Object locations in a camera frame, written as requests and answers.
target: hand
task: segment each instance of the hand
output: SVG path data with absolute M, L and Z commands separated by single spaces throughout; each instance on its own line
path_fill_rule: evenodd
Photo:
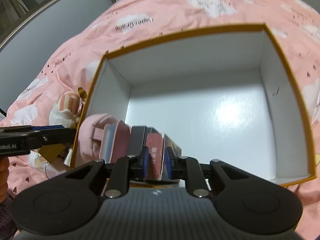
M 4 201 L 7 197 L 9 165 L 7 157 L 0 158 L 0 202 Z

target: open cardboard box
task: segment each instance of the open cardboard box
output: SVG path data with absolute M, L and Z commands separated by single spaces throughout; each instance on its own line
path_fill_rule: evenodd
M 155 127 L 200 163 L 220 159 L 283 186 L 315 178 L 307 110 L 264 24 L 160 33 L 107 52 L 80 122 L 99 113 Z

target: pink blanket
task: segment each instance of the pink blanket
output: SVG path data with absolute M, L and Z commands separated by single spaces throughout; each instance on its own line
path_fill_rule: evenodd
M 65 91 L 89 89 L 108 50 L 209 25 L 265 22 L 282 46 L 307 104 L 320 151 L 320 15 L 300 0 L 121 0 L 82 33 L 62 44 L 8 110 L 1 126 L 47 125 L 53 103 Z M 27 166 L 28 156 L 10 159 L 9 193 L 15 195 L 46 176 Z M 320 234 L 320 181 L 295 188 L 304 205 L 297 227 L 305 239 Z

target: metal bolt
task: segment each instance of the metal bolt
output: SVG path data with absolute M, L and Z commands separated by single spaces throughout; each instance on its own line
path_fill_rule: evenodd
M 109 189 L 105 192 L 106 197 L 117 198 L 121 195 L 121 192 L 117 189 Z
M 209 195 L 209 191 L 203 188 L 199 188 L 193 192 L 193 195 L 195 195 L 196 197 L 206 197 L 207 195 Z

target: pink bedding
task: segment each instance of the pink bedding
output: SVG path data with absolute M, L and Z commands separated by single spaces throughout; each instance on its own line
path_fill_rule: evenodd
M 320 152 L 320 15 L 300 0 L 120 0 L 52 54 L 0 124 L 47 125 L 61 93 L 77 91 L 79 86 L 88 91 L 107 50 L 181 28 L 257 22 L 267 23 L 292 66 L 309 110 L 316 151 Z M 28 156 L 10 158 L 11 195 L 46 179 L 27 162 Z M 297 232 L 305 239 L 315 239 L 320 234 L 320 181 L 315 179 L 293 190 L 304 205 Z

